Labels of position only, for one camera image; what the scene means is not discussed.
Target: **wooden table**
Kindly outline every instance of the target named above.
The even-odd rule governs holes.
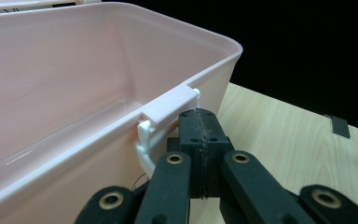
[[[331,119],[229,83],[217,114],[235,149],[256,156],[286,189],[325,185],[358,204],[358,129],[332,132]],[[191,200],[190,223],[225,223],[219,199]]]

